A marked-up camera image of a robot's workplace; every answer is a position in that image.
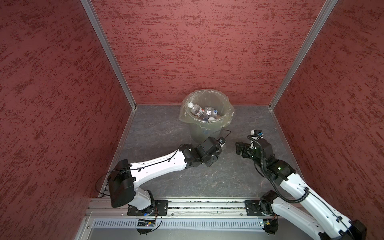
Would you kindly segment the blue label Pocari bottle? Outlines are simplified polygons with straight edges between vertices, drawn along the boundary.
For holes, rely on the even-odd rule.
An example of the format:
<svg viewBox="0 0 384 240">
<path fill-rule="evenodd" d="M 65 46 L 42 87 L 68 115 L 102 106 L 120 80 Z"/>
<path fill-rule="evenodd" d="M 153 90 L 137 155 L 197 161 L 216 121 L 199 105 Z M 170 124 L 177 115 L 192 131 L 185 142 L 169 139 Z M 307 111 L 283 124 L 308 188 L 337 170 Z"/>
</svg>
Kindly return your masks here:
<svg viewBox="0 0 384 240">
<path fill-rule="evenodd" d="M 215 118 L 218 115 L 218 111 L 213 107 L 205 107 L 204 109 L 204 118 Z"/>
</svg>

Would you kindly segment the red white label water bottle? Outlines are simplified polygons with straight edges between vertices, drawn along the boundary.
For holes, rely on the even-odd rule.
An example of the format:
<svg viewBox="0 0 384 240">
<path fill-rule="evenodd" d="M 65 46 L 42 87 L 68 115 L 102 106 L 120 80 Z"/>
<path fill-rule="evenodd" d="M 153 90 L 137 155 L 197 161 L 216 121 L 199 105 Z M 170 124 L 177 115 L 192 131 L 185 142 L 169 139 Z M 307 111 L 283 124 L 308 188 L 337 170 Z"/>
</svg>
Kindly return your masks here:
<svg viewBox="0 0 384 240">
<path fill-rule="evenodd" d="M 204 109 L 200 107 L 198 104 L 189 102 L 188 108 L 191 110 L 191 113 L 198 118 L 204 115 Z"/>
</svg>

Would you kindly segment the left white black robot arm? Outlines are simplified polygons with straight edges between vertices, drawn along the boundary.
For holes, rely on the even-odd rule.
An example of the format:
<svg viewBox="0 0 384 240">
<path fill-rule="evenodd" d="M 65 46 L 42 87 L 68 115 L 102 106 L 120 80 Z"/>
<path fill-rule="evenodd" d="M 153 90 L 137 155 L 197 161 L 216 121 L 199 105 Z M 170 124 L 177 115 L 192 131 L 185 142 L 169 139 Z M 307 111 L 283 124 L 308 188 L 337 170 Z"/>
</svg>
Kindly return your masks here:
<svg viewBox="0 0 384 240">
<path fill-rule="evenodd" d="M 202 164 L 210 167 L 218 160 L 225 143 L 224 137 L 209 137 L 196 147 L 183 144 L 172 153 L 153 160 L 139 163 L 129 163 L 127 159 L 119 161 L 107 177 L 112 208 L 130 205 L 146 214 L 153 213 L 156 208 L 153 194 L 141 189 L 141 185 Z"/>
</svg>

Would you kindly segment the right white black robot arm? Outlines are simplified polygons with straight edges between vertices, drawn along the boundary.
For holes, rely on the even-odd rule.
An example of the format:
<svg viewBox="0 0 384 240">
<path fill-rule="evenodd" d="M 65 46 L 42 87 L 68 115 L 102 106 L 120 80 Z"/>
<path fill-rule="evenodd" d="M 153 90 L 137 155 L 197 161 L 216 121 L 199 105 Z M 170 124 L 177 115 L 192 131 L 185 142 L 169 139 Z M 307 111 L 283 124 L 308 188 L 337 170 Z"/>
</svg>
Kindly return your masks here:
<svg viewBox="0 0 384 240">
<path fill-rule="evenodd" d="M 328 204 L 287 162 L 275 157 L 268 141 L 256 134 L 247 138 L 249 144 L 236 143 L 237 155 L 252 160 L 257 172 L 273 187 L 260 198 L 257 207 L 246 202 L 247 210 L 271 217 L 264 222 L 265 232 L 274 234 L 278 218 L 283 217 L 313 240 L 366 239 L 367 227 Z"/>
</svg>

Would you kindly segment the grey mesh waste bin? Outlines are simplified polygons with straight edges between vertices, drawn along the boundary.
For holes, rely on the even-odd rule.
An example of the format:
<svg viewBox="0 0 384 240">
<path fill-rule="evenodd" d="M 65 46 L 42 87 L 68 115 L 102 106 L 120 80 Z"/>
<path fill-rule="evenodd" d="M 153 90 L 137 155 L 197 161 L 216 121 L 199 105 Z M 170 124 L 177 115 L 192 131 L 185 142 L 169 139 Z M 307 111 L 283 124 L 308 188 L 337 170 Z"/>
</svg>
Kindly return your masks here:
<svg viewBox="0 0 384 240">
<path fill-rule="evenodd" d="M 219 116 L 217 115 L 215 118 L 209 118 L 209 119 L 204 119 L 204 120 L 208 120 L 208 121 L 212 121 L 212 120 L 215 120 L 217 119 Z M 206 138 L 208 137 L 218 137 L 221 133 L 221 129 L 219 130 L 206 130 L 206 129 L 202 129 L 200 127 L 193 127 L 191 126 L 190 124 L 188 124 L 189 127 L 190 127 L 190 132 L 191 132 L 191 137 L 192 139 L 197 142 L 197 143 L 202 143 Z"/>
</svg>

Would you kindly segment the clear plastic bin liner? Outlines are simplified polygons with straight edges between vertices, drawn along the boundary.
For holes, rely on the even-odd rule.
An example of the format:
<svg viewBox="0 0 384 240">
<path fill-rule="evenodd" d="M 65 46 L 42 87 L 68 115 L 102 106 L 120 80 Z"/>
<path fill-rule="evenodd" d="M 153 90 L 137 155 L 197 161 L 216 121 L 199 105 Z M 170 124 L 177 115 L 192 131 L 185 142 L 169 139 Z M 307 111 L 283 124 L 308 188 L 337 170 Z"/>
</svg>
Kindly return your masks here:
<svg viewBox="0 0 384 240">
<path fill-rule="evenodd" d="M 204 120 L 204 118 L 208 119 L 209 116 L 207 114 L 201 116 L 193 114 L 192 109 L 188 107 L 189 103 L 198 105 L 202 110 L 211 107 L 218 112 L 219 117 L 212 121 Z M 182 101 L 179 120 L 193 127 L 216 131 L 227 127 L 231 123 L 234 113 L 235 108 L 224 93 L 216 90 L 198 90 L 189 94 Z"/>
</svg>

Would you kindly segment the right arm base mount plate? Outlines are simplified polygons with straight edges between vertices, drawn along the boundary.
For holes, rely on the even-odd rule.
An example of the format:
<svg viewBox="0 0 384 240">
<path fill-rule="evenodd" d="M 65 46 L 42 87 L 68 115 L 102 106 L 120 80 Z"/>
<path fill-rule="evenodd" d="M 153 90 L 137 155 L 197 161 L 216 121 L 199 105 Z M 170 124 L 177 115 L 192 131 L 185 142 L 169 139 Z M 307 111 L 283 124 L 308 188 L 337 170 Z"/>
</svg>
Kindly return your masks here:
<svg viewBox="0 0 384 240">
<path fill-rule="evenodd" d="M 246 200 L 244 203 L 248 217 L 280 217 L 272 209 L 272 201 Z"/>
</svg>

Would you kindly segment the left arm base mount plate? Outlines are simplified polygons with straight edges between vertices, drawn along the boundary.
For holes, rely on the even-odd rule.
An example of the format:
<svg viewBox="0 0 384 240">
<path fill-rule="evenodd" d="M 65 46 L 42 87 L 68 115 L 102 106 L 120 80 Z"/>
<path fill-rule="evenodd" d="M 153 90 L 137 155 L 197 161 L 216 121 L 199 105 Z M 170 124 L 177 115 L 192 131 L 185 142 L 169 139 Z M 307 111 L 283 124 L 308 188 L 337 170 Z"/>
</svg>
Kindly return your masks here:
<svg viewBox="0 0 384 240">
<path fill-rule="evenodd" d="M 157 215 L 166 216 L 168 212 L 169 201 L 168 200 L 155 200 L 155 206 L 149 210 L 138 210 L 136 207 L 128 205 L 128 216 L 154 216 Z"/>
</svg>

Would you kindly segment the right circuit board under rail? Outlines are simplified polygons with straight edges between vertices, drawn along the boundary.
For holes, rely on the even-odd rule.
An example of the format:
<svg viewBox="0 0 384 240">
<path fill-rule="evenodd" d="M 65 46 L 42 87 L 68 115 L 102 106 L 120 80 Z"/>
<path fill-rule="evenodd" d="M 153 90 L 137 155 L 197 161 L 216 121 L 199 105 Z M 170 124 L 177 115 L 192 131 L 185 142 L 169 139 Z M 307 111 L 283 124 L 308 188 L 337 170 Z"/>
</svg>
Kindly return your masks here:
<svg viewBox="0 0 384 240">
<path fill-rule="evenodd" d="M 267 234 L 274 235 L 279 229 L 279 221 L 277 219 L 265 220 L 263 221 L 263 223 L 264 223 L 263 229 Z"/>
</svg>

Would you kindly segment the circuit board under rail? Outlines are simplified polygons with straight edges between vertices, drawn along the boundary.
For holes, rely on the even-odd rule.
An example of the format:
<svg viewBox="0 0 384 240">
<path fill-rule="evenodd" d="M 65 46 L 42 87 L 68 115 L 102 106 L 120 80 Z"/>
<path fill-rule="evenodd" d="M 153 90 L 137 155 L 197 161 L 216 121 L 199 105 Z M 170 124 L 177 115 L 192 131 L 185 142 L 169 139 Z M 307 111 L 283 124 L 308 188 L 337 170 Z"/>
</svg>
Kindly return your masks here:
<svg viewBox="0 0 384 240">
<path fill-rule="evenodd" d="M 154 228 L 156 226 L 156 220 L 138 219 L 137 227 Z"/>
<path fill-rule="evenodd" d="M 263 221 L 263 223 L 264 223 L 263 229 L 267 234 L 274 235 L 279 229 L 279 221 L 277 219 L 265 220 Z"/>
</svg>

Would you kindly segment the left circuit board under rail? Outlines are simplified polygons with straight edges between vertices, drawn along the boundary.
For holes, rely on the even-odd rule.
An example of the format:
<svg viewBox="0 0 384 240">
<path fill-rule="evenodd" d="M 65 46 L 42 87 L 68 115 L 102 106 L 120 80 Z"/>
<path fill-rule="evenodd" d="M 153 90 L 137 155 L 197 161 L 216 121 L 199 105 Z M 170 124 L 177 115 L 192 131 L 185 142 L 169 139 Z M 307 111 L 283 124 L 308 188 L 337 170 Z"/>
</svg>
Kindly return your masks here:
<svg viewBox="0 0 384 240">
<path fill-rule="evenodd" d="M 156 226 L 156 220 L 138 219 L 137 227 L 154 228 Z"/>
</svg>

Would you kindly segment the left corner aluminium post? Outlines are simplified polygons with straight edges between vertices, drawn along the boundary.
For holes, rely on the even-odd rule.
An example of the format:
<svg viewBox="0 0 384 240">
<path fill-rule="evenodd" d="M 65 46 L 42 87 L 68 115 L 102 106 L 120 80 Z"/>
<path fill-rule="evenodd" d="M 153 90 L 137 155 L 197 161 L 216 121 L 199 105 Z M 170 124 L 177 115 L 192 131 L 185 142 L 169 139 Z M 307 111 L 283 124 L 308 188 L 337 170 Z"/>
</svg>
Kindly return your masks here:
<svg viewBox="0 0 384 240">
<path fill-rule="evenodd" d="M 137 103 L 134 100 L 133 94 L 128 86 L 128 83 L 126 81 L 126 78 L 123 74 L 123 71 L 118 63 L 118 60 L 113 52 L 113 49 L 108 41 L 108 38 L 105 34 L 105 31 L 103 30 L 103 27 L 101 25 L 101 22 L 97 16 L 97 13 L 95 11 L 95 8 L 92 4 L 92 1 L 90 0 L 81 0 L 81 3 L 83 5 L 83 8 L 88 16 L 88 19 L 91 22 L 91 25 L 99 39 L 99 42 L 102 45 L 102 48 L 109 60 L 109 63 L 123 89 L 123 92 L 125 93 L 125 96 L 131 106 L 131 108 L 135 111 L 137 108 Z"/>
</svg>

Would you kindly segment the corner aluminium post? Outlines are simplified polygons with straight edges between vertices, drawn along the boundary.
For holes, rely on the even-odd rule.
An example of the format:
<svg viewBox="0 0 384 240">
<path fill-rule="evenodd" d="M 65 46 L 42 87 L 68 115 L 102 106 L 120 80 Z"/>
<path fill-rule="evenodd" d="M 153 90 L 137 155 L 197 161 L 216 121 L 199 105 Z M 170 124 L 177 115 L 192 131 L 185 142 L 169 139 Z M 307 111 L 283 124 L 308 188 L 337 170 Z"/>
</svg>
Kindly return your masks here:
<svg viewBox="0 0 384 240">
<path fill-rule="evenodd" d="M 321 29 L 323 28 L 324 24 L 326 23 L 327 19 L 329 18 L 330 14 L 332 13 L 333 9 L 335 8 L 336 4 L 338 3 L 338 0 L 326 0 L 323 7 L 321 8 L 317 18 L 315 19 L 311 29 L 309 30 L 303 44 L 300 47 L 300 50 L 298 51 L 291 67 L 289 68 L 287 74 L 285 75 L 280 87 L 278 88 L 275 96 L 273 97 L 272 101 L 269 104 L 270 111 L 273 111 L 275 107 L 277 106 L 280 98 L 283 96 L 283 93 L 285 92 L 286 88 L 288 87 L 289 83 L 293 79 L 296 71 L 300 67 L 302 61 L 306 57 L 308 51 L 311 49 L 311 46 L 315 42 L 318 34 L 320 33 Z"/>
<path fill-rule="evenodd" d="M 101 22 L 97 16 L 97 13 L 95 11 L 95 8 L 92 4 L 92 1 L 90 0 L 81 0 L 81 3 L 83 5 L 83 8 L 88 16 L 88 19 L 91 22 L 91 25 L 99 39 L 99 42 L 102 45 L 102 48 L 109 60 L 109 63 L 123 89 L 123 92 L 125 93 L 125 96 L 131 106 L 131 108 L 135 111 L 137 108 L 137 103 L 134 100 L 133 94 L 128 86 L 128 83 L 126 81 L 126 78 L 123 74 L 123 71 L 118 63 L 118 60 L 113 52 L 113 49 L 108 41 L 108 38 L 105 34 L 105 31 L 103 30 L 103 27 L 101 25 Z"/>
</svg>

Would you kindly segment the aluminium front rail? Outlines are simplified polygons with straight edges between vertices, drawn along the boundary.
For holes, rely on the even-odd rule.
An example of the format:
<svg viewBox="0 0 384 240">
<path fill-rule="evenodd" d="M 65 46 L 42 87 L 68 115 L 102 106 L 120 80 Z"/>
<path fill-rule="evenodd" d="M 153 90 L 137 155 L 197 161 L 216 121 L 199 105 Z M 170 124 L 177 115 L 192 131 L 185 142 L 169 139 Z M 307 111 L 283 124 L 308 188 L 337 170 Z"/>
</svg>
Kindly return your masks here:
<svg viewBox="0 0 384 240">
<path fill-rule="evenodd" d="M 168 212 L 164 219 L 181 218 L 212 218 L 212 219 L 271 219 L 273 217 L 248 217 L 245 210 L 246 200 L 258 200 L 258 198 L 156 198 L 156 200 L 168 200 Z M 88 218 L 134 218 L 142 216 L 128 216 L 128 205 L 112 208 L 108 198 L 92 199 L 85 216 Z"/>
</svg>

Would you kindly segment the right corner aluminium post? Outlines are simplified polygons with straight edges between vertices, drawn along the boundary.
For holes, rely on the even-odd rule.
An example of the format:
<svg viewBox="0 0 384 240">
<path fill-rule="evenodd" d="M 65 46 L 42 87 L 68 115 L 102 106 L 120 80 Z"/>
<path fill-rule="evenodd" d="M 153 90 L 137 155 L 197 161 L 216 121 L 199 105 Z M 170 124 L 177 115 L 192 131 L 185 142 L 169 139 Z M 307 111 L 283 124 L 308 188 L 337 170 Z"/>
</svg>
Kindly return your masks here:
<svg viewBox="0 0 384 240">
<path fill-rule="evenodd" d="M 330 14 L 332 13 L 333 9 L 335 8 L 336 4 L 338 3 L 338 0 L 326 0 L 323 7 L 321 8 L 317 18 L 315 19 L 311 29 L 309 30 L 303 44 L 300 47 L 300 50 L 298 51 L 291 67 L 289 68 L 287 74 L 285 75 L 280 87 L 278 88 L 275 96 L 273 97 L 272 101 L 269 104 L 270 111 L 273 111 L 275 107 L 277 106 L 280 98 L 283 96 L 283 93 L 285 92 L 286 88 L 288 87 L 289 83 L 293 79 L 296 71 L 300 67 L 302 61 L 306 57 L 308 51 L 311 49 L 311 46 L 315 42 L 318 34 L 320 33 L 321 29 L 323 28 L 324 24 L 326 23 L 327 19 L 329 18 Z"/>
</svg>

